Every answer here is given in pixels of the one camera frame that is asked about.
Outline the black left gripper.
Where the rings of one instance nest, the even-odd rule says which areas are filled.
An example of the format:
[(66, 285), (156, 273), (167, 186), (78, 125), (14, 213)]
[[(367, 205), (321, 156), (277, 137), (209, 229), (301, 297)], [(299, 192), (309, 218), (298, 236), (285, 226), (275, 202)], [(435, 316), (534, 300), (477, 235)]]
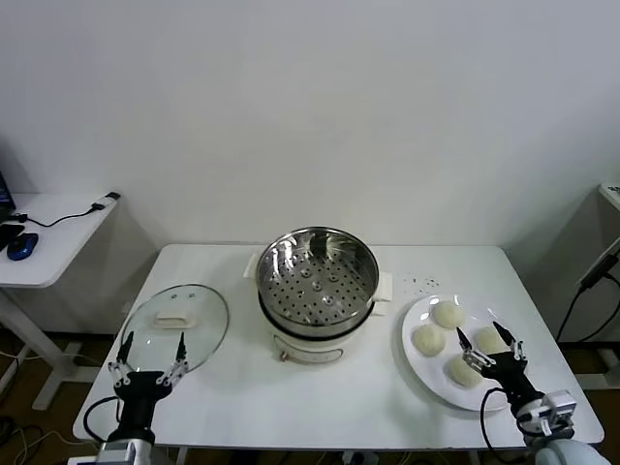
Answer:
[(114, 361), (108, 363), (117, 397), (123, 401), (120, 421), (113, 431), (114, 439), (154, 439), (151, 429), (157, 403), (168, 396), (168, 387), (189, 372), (185, 332), (180, 333), (175, 359), (163, 374), (161, 371), (133, 372), (127, 363), (134, 333), (121, 343)]

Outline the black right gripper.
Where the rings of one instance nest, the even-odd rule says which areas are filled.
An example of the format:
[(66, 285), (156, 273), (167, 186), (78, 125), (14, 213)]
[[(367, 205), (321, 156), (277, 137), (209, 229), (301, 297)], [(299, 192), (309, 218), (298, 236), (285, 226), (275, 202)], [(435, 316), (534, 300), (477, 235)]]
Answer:
[(524, 354), (523, 342), (514, 338), (510, 331), (497, 322), (493, 326), (503, 342), (511, 352), (490, 355), (494, 364), (490, 366), (490, 359), (483, 353), (476, 351), (466, 334), (460, 327), (456, 328), (462, 358), (465, 363), (479, 374), (497, 381), (507, 396), (511, 411), (517, 413), (525, 405), (541, 400), (543, 393), (536, 390), (525, 375), (527, 357)]

